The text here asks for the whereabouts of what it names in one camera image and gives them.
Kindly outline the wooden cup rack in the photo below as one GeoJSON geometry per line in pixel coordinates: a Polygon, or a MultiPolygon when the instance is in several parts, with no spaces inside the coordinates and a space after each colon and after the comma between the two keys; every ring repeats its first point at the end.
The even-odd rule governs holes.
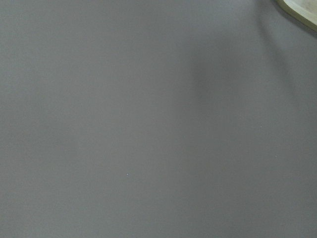
{"type": "Polygon", "coordinates": [[[317,31],[317,0],[277,0],[276,2],[286,13],[317,31]]]}

